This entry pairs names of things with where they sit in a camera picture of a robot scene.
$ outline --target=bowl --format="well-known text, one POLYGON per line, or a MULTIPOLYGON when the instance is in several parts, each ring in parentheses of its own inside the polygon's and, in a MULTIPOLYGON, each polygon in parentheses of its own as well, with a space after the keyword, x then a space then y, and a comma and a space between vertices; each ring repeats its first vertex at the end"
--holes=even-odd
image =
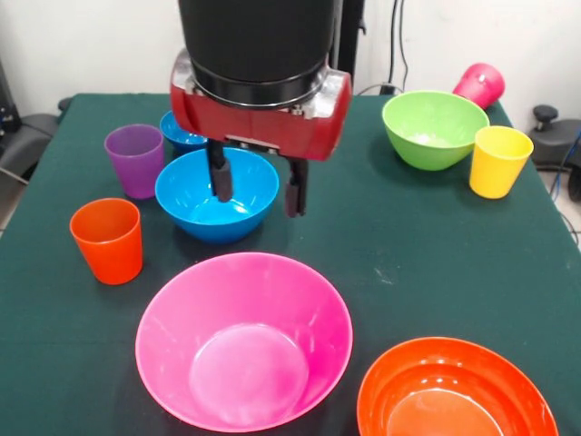
POLYGON ((264 219, 279 191, 279 176, 256 153, 224 148, 230 161, 233 197, 212 195, 206 151, 187 153, 168 164, 155 183, 155 196, 173 221, 207 243, 232 243, 264 219))
POLYGON ((198 134, 186 132, 175 120, 173 112, 170 111, 162 117, 160 121, 160 130, 163 136, 172 143, 173 147, 180 153, 188 153, 194 150, 200 150, 208 142, 208 138, 198 134))
POLYGON ((476 132, 490 124, 469 100, 439 91, 413 91, 383 106, 383 123, 399 156, 420 170, 449 168, 470 154, 476 132))
POLYGON ((210 431, 266 430, 337 385, 350 315, 322 275, 268 253, 233 253, 178 274, 145 310, 137 369, 170 414, 210 431))
POLYGON ((357 401, 361 436, 447 434, 557 436, 533 382, 475 343, 421 338, 385 352, 357 401))

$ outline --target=light blue bowl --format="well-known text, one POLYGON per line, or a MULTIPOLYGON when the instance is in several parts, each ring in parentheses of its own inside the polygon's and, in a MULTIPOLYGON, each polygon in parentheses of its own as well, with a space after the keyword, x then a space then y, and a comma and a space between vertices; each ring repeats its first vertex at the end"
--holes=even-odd
POLYGON ((207 243, 232 243, 264 219, 279 191, 279 175, 253 152, 225 148, 234 195, 221 203, 212 195, 205 150, 185 154, 167 165, 157 178, 155 197, 188 234, 207 243))
POLYGON ((191 134, 183 130, 175 121, 173 112, 170 111, 162 117, 160 121, 160 130, 163 136, 172 143, 177 151, 180 153, 188 153, 194 150, 200 150, 208 142, 208 138, 199 136, 198 134, 191 134))

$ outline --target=black cylinder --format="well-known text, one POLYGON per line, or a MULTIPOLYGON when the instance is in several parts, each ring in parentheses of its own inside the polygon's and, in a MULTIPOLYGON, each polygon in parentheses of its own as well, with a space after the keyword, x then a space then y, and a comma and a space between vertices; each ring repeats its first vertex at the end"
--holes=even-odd
POLYGON ((311 92, 330 50, 335 4, 179 0, 196 81, 235 104, 276 104, 311 92))

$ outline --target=chair knob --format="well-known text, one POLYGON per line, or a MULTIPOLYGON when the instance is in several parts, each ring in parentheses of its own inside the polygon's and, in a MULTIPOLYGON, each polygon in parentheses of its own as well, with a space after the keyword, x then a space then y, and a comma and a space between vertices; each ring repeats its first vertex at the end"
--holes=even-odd
POLYGON ((533 109, 533 115, 540 123, 550 123, 559 116, 559 112, 553 106, 540 104, 533 109))

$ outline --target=table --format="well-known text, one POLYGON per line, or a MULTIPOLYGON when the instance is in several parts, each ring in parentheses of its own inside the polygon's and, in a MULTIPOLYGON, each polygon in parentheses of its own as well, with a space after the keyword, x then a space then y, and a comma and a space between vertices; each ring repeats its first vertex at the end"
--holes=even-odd
MULTIPOLYGON (((287 219, 282 194, 245 240, 207 246, 155 200, 143 214, 145 264, 119 287, 98 283, 68 231, 84 203, 122 196, 103 139, 157 124, 167 95, 80 95, 0 240, 0 428, 16 435, 205 435, 164 412, 141 384, 133 342, 147 303, 209 257, 257 250, 328 277, 350 308, 353 355, 311 413, 263 434, 357 434, 359 384, 389 347, 427 335, 481 343, 544 393, 564 436, 581 433, 581 258, 532 165, 504 200, 468 188, 469 159, 427 173, 389 147, 384 97, 355 98, 340 147, 311 167, 308 213, 287 219)), ((507 124, 499 106, 493 124, 507 124)), ((168 161, 172 157, 167 146, 168 161)), ((286 163, 274 158, 281 179, 286 163)))

